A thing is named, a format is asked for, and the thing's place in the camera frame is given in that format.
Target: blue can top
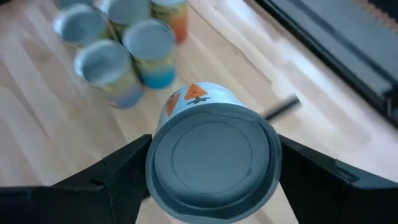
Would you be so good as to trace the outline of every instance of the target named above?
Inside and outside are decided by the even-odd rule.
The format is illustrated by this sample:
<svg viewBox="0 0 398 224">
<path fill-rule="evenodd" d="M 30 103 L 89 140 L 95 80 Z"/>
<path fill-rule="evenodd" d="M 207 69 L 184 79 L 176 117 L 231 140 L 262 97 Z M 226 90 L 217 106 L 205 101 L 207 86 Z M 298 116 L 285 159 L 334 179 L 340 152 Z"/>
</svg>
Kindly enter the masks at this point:
<svg viewBox="0 0 398 224">
<path fill-rule="evenodd" d="M 173 30 L 157 19 L 140 21 L 124 32 L 123 45 L 141 60 L 158 60 L 168 56 L 175 48 Z"/>
</svg>

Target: can label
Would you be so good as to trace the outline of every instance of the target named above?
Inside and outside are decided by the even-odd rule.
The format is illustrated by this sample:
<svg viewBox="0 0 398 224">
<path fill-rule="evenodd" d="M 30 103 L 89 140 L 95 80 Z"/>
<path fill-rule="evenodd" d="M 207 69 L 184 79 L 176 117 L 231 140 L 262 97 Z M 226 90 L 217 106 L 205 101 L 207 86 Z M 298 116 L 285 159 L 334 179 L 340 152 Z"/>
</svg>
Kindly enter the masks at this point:
<svg viewBox="0 0 398 224">
<path fill-rule="evenodd" d="M 210 82 L 192 83 L 173 93 L 160 114 L 157 131 L 175 115 L 207 103 L 229 103 L 246 107 L 229 89 Z"/>
<path fill-rule="evenodd" d="M 111 21 L 111 24 L 112 24 L 113 30 L 116 33 L 117 37 L 121 40 L 121 38 L 123 36 L 123 32 L 127 28 L 128 25 L 127 24 L 118 24 L 118 23 L 115 23 L 112 21 Z"/>
<path fill-rule="evenodd" d="M 116 82 L 105 86 L 93 86 L 115 108 L 123 109 L 133 106 L 142 95 L 142 87 L 133 69 L 130 69 Z"/>
<path fill-rule="evenodd" d="M 151 88 L 163 88 L 175 77 L 175 54 L 172 52 L 161 60 L 135 59 L 142 80 Z"/>
<path fill-rule="evenodd" d="M 166 22 L 174 31 L 177 43 L 188 35 L 188 2 L 173 6 L 152 3 L 152 17 Z"/>
</svg>

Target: black machine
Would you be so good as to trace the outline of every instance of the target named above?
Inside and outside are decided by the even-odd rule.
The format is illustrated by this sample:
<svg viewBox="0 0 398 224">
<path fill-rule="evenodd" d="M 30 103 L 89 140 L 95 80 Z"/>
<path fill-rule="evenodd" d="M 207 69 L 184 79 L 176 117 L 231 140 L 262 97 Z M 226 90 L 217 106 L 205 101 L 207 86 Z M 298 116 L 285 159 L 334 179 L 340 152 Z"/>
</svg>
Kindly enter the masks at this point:
<svg viewBox="0 0 398 224">
<path fill-rule="evenodd" d="M 270 121 L 298 99 L 265 115 Z M 398 223 L 398 184 L 291 139 L 282 145 L 280 184 L 301 224 Z M 146 134 L 51 187 L 0 188 L 0 223 L 132 224 L 150 196 Z"/>
<path fill-rule="evenodd" d="M 373 34 L 380 34 L 379 29 L 384 29 L 384 26 L 388 27 L 383 24 L 385 22 L 382 22 L 384 21 L 383 16 L 391 18 L 391 22 L 396 26 L 398 18 L 396 1 L 336 0 L 320 4 L 316 0 L 255 0 L 255 2 L 298 38 L 393 126 L 398 127 L 398 73 L 386 66 L 386 64 L 389 64 L 386 58 L 368 52 L 363 48 L 364 44 L 357 43 L 358 40 L 363 40 L 363 42 L 368 40 L 365 45 L 380 46 L 385 44 L 372 40 L 370 37 L 365 38 L 366 35 L 359 30 L 371 29 Z M 363 19 L 364 16 L 360 18 L 358 14 L 354 13 L 359 10 L 363 10 L 364 14 L 366 13 L 360 7 L 361 2 L 367 2 L 367 5 L 379 8 L 380 11 L 371 10 L 373 14 L 369 13 L 368 15 L 369 21 L 379 21 L 378 26 L 374 24 L 370 26 L 370 24 L 365 23 L 367 20 Z M 339 15 L 333 15 L 333 18 L 330 18 L 324 16 L 323 11 L 336 11 Z M 345 16 L 349 18 L 347 22 L 339 23 L 338 21 L 341 18 L 346 18 Z M 355 30 L 356 34 L 359 35 L 354 37 L 352 34 L 346 34 L 343 31 L 344 29 L 341 29 L 342 27 L 337 24 L 345 24 L 344 27 L 347 29 L 350 29 L 348 27 L 351 26 L 356 27 L 351 30 Z"/>
</svg>

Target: can lid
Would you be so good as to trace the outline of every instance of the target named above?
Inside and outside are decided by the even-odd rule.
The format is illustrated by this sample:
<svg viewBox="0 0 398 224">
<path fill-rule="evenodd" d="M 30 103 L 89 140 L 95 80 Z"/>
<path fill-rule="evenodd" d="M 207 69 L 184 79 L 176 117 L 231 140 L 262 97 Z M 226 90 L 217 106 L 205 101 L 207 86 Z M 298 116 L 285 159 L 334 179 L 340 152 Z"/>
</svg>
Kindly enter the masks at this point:
<svg viewBox="0 0 398 224">
<path fill-rule="evenodd" d="M 55 0 L 55 5 L 61 10 L 68 9 L 75 4 L 86 4 L 88 6 L 92 6 L 93 3 L 94 0 Z"/>
<path fill-rule="evenodd" d="M 76 4 L 62 11 L 54 20 L 53 29 L 66 42 L 85 44 L 100 37 L 107 29 L 102 13 L 85 4 Z"/>
<path fill-rule="evenodd" d="M 180 4 L 183 2 L 187 2 L 188 0 L 151 0 L 153 3 L 161 5 L 161 6 L 172 6 L 175 4 Z"/>
<path fill-rule="evenodd" d="M 227 103 L 194 106 L 154 136 L 147 186 L 183 222 L 232 223 L 270 199 L 281 157 L 277 133 L 259 114 Z"/>
<path fill-rule="evenodd" d="M 166 23 L 158 19 L 139 21 L 124 32 L 123 44 L 139 59 L 157 60 L 175 48 L 175 35 Z"/>
<path fill-rule="evenodd" d="M 100 40 L 78 51 L 73 65 L 78 76 L 93 86 L 118 81 L 130 69 L 129 52 L 118 42 Z"/>
<path fill-rule="evenodd" d="M 117 24 L 132 24 L 150 17 L 148 0 L 103 0 L 98 8 Z"/>
</svg>

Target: black cable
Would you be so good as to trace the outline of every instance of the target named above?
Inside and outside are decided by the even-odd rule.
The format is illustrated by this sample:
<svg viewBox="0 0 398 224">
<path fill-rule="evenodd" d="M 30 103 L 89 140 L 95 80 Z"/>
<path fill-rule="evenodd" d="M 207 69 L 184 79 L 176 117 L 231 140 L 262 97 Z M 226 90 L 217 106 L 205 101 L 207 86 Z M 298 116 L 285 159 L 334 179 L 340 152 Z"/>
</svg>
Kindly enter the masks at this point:
<svg viewBox="0 0 398 224">
<path fill-rule="evenodd" d="M 300 100 L 297 98 L 297 96 L 292 96 L 288 100 L 285 100 L 283 103 L 275 107 L 274 109 L 267 112 L 263 117 L 267 121 L 271 121 L 298 105 L 301 105 Z"/>
</svg>

